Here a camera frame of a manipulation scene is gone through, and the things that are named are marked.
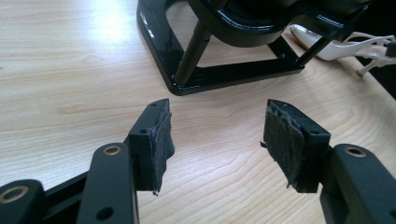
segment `wood grain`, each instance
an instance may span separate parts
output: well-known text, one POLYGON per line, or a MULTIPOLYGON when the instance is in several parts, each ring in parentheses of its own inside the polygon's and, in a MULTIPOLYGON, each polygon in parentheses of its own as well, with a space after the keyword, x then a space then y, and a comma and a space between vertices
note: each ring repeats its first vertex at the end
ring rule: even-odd
MULTIPOLYGON (((147 104, 170 98, 176 154, 159 197, 139 192, 142 223, 324 223, 318 194, 297 194, 260 147, 267 99, 291 103, 330 133, 366 147, 396 176, 396 104, 353 58, 314 59, 298 75, 177 97, 136 24, 136 0, 1 1, 0 186, 45 189, 123 140, 147 104)), ((168 11, 186 47, 196 18, 168 11)), ((284 37, 298 53, 289 31, 284 37)), ((274 57, 212 37, 200 65, 274 57)))

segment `mounting arm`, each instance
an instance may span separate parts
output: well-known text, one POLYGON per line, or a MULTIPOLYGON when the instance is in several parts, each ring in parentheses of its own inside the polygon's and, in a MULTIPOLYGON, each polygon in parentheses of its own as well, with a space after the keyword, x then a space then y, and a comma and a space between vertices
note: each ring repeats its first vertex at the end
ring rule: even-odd
POLYGON ((396 223, 396 180, 369 150, 331 135, 293 105, 269 100, 264 142, 299 193, 316 193, 327 223, 396 223))
POLYGON ((139 223, 137 190, 160 191, 175 149, 168 99, 147 106, 123 143, 99 147, 87 173, 43 190, 37 180, 0 188, 0 224, 139 223))

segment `white shoe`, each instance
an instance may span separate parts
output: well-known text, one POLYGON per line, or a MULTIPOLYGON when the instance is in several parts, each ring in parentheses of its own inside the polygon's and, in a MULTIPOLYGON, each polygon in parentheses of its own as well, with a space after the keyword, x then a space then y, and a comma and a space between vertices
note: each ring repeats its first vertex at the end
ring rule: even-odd
MULTIPOLYGON (((317 35, 300 25, 291 25, 290 30, 297 40, 299 40, 307 49, 311 48, 321 38, 320 35, 317 35)), ((386 56, 387 47, 385 46, 394 41, 396 41, 394 35, 374 36, 354 32, 344 42, 336 40, 330 42, 328 46, 318 53, 317 57, 323 61, 332 61, 349 56, 373 59, 369 64, 358 71, 358 74, 363 76, 374 67, 382 67, 396 63, 396 58, 386 56), (354 37, 365 37, 368 39, 361 42, 348 41, 354 37)))

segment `screw hole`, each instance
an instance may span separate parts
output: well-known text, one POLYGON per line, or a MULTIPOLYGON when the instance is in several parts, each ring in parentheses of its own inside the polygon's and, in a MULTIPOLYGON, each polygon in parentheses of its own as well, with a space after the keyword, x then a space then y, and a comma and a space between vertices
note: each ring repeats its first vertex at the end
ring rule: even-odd
POLYGON ((27 193, 29 190, 26 186, 17 186, 11 189, 8 189, 0 194, 0 203, 12 203, 17 201, 23 195, 27 193))
POLYGON ((107 148, 103 149, 103 154, 105 154, 107 156, 114 156, 114 155, 118 154, 119 152, 121 152, 120 147, 107 147, 107 148))
POLYGON ((96 218, 97 218, 98 220, 103 221, 103 220, 109 219, 111 216, 113 216, 113 213, 114 213, 113 208, 107 207, 107 208, 104 208, 104 209, 100 210, 100 211, 96 214, 96 218))
POLYGON ((365 157, 366 153, 354 147, 346 148, 346 153, 354 157, 365 157))

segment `black plastic bracket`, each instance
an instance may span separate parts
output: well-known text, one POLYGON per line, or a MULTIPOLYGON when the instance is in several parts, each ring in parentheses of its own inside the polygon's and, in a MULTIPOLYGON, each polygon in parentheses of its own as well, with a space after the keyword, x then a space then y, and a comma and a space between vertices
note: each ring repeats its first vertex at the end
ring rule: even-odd
POLYGON ((175 74, 185 51, 166 19, 166 9, 176 0, 140 0, 137 5, 137 22, 151 54, 160 69, 170 92, 187 95, 232 85, 282 77, 300 73, 304 66, 297 63, 298 56, 282 38, 268 46, 277 59, 226 64, 210 67, 195 66, 186 84, 175 82, 175 74))
POLYGON ((264 142, 299 193, 320 195, 329 224, 395 223, 396 180, 369 150, 329 147, 330 134, 293 105, 269 100, 264 142))
POLYGON ((137 190, 160 191, 175 149, 169 100, 148 105, 123 143, 99 147, 90 170, 43 190, 19 180, 0 188, 1 224, 138 223, 137 190))

